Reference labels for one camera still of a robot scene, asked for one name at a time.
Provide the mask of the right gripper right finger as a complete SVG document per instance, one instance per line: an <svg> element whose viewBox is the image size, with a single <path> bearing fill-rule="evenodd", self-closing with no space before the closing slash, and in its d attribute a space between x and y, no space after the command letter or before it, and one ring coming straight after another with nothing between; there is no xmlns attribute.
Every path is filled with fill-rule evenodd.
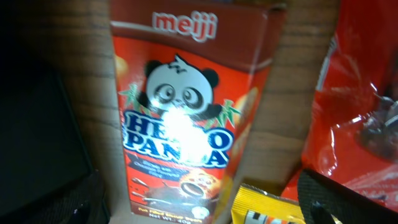
<svg viewBox="0 0 398 224"><path fill-rule="evenodd" d="M297 192L306 224L397 224L397 212L312 170L301 171Z"/></svg>

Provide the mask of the red Hello Panda box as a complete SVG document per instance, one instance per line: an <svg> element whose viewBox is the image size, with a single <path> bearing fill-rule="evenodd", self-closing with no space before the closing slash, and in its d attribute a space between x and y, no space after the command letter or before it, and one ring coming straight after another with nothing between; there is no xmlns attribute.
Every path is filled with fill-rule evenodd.
<svg viewBox="0 0 398 224"><path fill-rule="evenodd" d="M109 9L131 210L213 223L228 204L286 4L112 0Z"/></svg>

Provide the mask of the red Hacks candy bag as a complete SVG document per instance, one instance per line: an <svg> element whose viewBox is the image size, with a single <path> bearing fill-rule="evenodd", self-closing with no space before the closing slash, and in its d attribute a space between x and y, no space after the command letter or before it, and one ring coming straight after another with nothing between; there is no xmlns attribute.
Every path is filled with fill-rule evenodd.
<svg viewBox="0 0 398 224"><path fill-rule="evenodd" d="M341 1L302 167L397 210L397 0Z"/></svg>

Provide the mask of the yellow Hacks candy bag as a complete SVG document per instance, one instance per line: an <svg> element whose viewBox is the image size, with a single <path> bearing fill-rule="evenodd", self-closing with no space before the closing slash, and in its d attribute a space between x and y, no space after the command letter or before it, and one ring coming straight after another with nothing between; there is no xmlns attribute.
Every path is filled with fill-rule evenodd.
<svg viewBox="0 0 398 224"><path fill-rule="evenodd" d="M231 207L232 224L305 224L298 202L242 184Z"/></svg>

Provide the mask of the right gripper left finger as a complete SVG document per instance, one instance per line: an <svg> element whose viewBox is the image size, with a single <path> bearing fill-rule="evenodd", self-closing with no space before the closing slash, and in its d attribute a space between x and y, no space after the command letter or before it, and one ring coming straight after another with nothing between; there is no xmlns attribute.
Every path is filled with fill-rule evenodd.
<svg viewBox="0 0 398 224"><path fill-rule="evenodd" d="M106 224L109 222L109 212L104 202L104 195L103 180L99 172L94 171L72 188L24 212L21 215L21 223Z"/></svg>

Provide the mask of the dark green gift box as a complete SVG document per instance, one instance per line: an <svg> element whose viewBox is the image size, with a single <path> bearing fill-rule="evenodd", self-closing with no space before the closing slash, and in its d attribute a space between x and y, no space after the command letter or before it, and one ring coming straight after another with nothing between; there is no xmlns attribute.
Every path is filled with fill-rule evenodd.
<svg viewBox="0 0 398 224"><path fill-rule="evenodd" d="M1 222L96 171L60 77L46 67L1 70Z"/></svg>

